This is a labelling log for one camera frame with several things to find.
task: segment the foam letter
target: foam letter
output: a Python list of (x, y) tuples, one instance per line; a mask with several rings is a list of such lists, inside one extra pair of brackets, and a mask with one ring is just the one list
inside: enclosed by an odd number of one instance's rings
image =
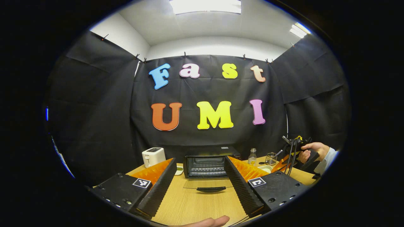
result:
[(213, 128), (216, 128), (217, 123), (220, 119), (219, 128), (232, 128), (233, 123), (230, 118), (230, 106), (231, 102), (221, 101), (216, 111), (212, 108), (209, 102), (199, 102), (196, 104), (200, 109), (200, 123), (197, 126), (198, 129), (208, 129), (209, 124), (207, 119), (209, 119), (210, 124)]
[(166, 124), (163, 122), (163, 109), (166, 107), (163, 103), (155, 103), (151, 106), (153, 109), (153, 126), (161, 131), (171, 131), (178, 126), (179, 123), (179, 108), (181, 103), (170, 103), (171, 107), (171, 122)]
[(255, 79), (258, 80), (258, 82), (265, 82), (265, 78), (261, 76), (263, 72), (262, 69), (257, 65), (252, 66), (250, 69), (254, 72)]
[(237, 71), (235, 69), (237, 69), (235, 64), (223, 64), (222, 66), (223, 72), (222, 75), (224, 78), (227, 79), (234, 79), (237, 77)]
[(265, 119), (262, 117), (262, 110), (261, 110), (261, 103), (262, 101), (259, 99), (250, 100), (252, 105), (252, 109), (254, 110), (254, 120), (252, 121), (253, 124), (264, 124)]
[(163, 87), (164, 85), (168, 84), (168, 81), (164, 80), (163, 77), (165, 78), (169, 77), (168, 71), (166, 69), (169, 69), (170, 67), (171, 66), (169, 64), (165, 63), (164, 65), (159, 66), (149, 72), (149, 75), (153, 77), (154, 83), (156, 84), (154, 86), (154, 89), (157, 90)]
[(198, 78), (199, 77), (199, 66), (197, 64), (185, 64), (182, 66), (182, 69), (179, 72), (179, 75), (182, 77), (191, 77)]

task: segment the white wall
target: white wall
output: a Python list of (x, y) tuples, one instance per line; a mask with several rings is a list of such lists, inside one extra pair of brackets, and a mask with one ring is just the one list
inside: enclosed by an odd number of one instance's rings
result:
[(267, 42), (226, 36), (201, 36), (169, 41), (151, 46), (146, 58), (148, 60), (163, 57), (187, 55), (229, 55), (271, 61), (276, 59), (285, 48)]
[(150, 48), (146, 40), (119, 13), (104, 19), (90, 29), (90, 31), (105, 37), (105, 39), (127, 50), (131, 54), (140, 54), (143, 59)]

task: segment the white ceiling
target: white ceiling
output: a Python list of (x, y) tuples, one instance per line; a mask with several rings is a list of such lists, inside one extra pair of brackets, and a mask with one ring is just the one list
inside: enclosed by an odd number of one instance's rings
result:
[(175, 15), (168, 0), (142, 0), (119, 12), (150, 46), (198, 36), (232, 36), (289, 49), (300, 40), (289, 30), (296, 20), (264, 0), (242, 0), (241, 15), (195, 12)]

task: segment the white shirt sleeve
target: white shirt sleeve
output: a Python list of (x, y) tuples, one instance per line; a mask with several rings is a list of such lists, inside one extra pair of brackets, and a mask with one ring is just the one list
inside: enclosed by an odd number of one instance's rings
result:
[(336, 157), (337, 154), (338, 154), (338, 151), (336, 151), (330, 147), (326, 157), (317, 165), (317, 167), (314, 169), (314, 172), (319, 173), (320, 175), (323, 175), (323, 173), (328, 169), (328, 167), (334, 161), (334, 158)]

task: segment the black curtain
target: black curtain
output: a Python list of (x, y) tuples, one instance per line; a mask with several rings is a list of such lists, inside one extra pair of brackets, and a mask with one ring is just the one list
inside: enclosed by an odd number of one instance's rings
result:
[(85, 33), (48, 80), (49, 129), (73, 175), (89, 186), (137, 167), (129, 126), (138, 60)]
[(289, 138), (311, 137), (313, 142), (341, 149), (351, 117), (349, 87), (328, 46), (306, 35), (272, 67), (281, 85)]
[[(149, 72), (165, 63), (168, 84), (155, 90), (155, 82)], [(182, 66), (194, 63), (200, 67), (198, 78), (181, 77)], [(222, 76), (222, 65), (235, 64), (237, 78)], [(266, 81), (258, 82), (252, 66), (263, 70)], [(252, 99), (261, 99), (264, 124), (253, 125)], [(216, 110), (221, 101), (231, 102), (230, 114), (233, 128), (212, 128), (200, 130), (200, 109), (197, 102), (208, 101)], [(180, 102), (179, 124), (172, 131), (160, 131), (152, 124), (154, 103), (164, 103), (163, 121), (171, 121), (170, 103)], [(283, 145), (282, 135), (286, 135), (286, 113), (279, 83), (272, 67), (264, 61), (243, 59), (242, 57), (193, 55), (155, 59), (140, 63), (135, 76), (131, 105), (131, 126), (133, 128), (134, 149), (138, 164), (143, 163), (141, 152), (151, 147), (164, 148), (166, 158), (183, 160), (186, 149), (194, 146), (233, 146), (247, 159), (251, 148), (257, 149), (258, 156), (277, 152)]]

